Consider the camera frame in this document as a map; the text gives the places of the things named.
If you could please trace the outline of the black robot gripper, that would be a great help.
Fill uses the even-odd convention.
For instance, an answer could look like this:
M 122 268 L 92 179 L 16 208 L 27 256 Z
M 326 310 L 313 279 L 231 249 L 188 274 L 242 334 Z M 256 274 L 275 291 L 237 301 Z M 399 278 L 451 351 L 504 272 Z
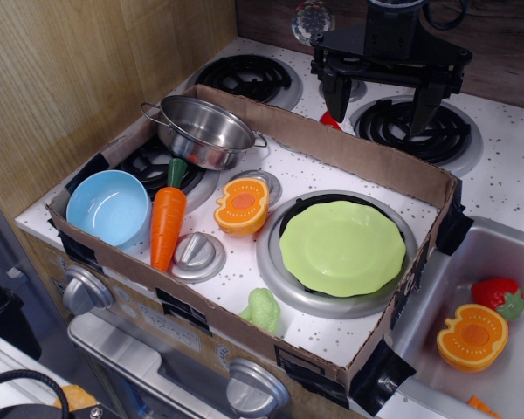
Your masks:
M 410 135 L 430 124 L 444 97 L 458 93 L 472 53 L 429 33 L 422 25 L 447 31 L 458 26 L 467 2 L 451 22 L 438 24 L 428 1 L 368 1 L 364 24 L 312 36 L 311 73 L 322 81 L 330 116 L 343 122 L 351 95 L 351 79 L 412 87 Z

